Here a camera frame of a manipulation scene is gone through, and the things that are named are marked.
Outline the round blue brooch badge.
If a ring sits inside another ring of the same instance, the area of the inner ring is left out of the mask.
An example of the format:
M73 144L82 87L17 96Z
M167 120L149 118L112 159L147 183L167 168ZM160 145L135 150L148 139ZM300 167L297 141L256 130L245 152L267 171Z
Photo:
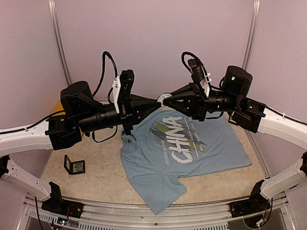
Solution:
M171 96L172 96L172 94L170 94L170 93L163 93L158 97L157 101L163 106L164 105L164 99L169 98Z

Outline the light blue printed t-shirt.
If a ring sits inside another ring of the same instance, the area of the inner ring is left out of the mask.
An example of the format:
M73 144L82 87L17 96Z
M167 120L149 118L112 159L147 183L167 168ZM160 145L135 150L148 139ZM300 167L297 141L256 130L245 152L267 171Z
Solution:
M121 138L127 178L154 214L186 192L179 178L252 164L226 117L217 112L200 122L160 108Z

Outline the yellow plastic basket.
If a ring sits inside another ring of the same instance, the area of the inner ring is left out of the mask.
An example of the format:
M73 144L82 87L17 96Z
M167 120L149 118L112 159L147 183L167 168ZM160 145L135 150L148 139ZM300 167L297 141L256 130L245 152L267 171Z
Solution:
M58 102L57 105L55 106L55 108L53 109L52 113L62 111L62 110L63 110L63 106L62 106L61 102Z

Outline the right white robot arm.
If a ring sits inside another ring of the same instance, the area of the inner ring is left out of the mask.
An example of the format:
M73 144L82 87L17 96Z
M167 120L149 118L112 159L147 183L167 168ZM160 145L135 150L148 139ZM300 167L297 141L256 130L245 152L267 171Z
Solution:
M204 121L207 113L227 112L229 122L241 128L274 136L307 148L306 123L277 112L247 97L252 76L237 66L228 66L221 90L209 86L200 67L190 69L193 82L170 94L163 104L194 120Z

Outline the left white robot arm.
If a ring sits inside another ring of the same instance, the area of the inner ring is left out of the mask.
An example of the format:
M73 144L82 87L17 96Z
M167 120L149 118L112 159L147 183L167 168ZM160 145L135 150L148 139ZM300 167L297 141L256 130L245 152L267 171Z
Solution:
M22 169L10 155L28 150L68 149L82 140L82 134L118 125L130 134L134 125L161 106L155 99L133 95L130 91L131 84L128 84L119 92L120 105L102 104L94 99L87 82L78 81L61 91L63 111L29 126L1 131L0 179L47 202L55 212L64 212L67 202L62 199L60 187Z

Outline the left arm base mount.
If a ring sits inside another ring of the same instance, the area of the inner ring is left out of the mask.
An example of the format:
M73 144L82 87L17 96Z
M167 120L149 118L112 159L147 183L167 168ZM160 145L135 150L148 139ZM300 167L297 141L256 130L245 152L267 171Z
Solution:
M60 187L53 182L49 182L49 185L51 188L50 197L42 202L42 209L68 218L73 217L80 219L84 204L63 199Z

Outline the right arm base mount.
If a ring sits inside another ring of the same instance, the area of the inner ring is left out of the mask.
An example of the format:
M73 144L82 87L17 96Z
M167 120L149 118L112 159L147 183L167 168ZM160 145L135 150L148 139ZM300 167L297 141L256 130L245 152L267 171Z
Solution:
M248 199L229 204L232 218L264 211L264 214L244 219L245 225L251 230L260 230L269 221L272 214L273 198L268 200L260 194L263 182L264 180L261 180L254 185Z

